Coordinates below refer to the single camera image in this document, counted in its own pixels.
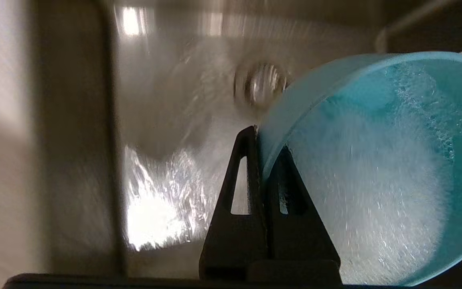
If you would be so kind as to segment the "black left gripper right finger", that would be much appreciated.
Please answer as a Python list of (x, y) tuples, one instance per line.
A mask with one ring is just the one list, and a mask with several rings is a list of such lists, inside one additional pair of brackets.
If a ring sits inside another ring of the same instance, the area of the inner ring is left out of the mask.
[(262, 194), (267, 256), (249, 266), (249, 281), (341, 283), (339, 255), (287, 147)]

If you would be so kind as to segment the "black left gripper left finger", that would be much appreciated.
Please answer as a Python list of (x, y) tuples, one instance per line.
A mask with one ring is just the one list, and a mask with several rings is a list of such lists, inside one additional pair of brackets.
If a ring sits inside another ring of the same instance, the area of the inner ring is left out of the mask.
[[(239, 164), (246, 159), (248, 215), (231, 212)], [(233, 144), (224, 181), (199, 259), (205, 280), (247, 280), (249, 268), (267, 257), (265, 212), (260, 192), (257, 129), (241, 130)]]

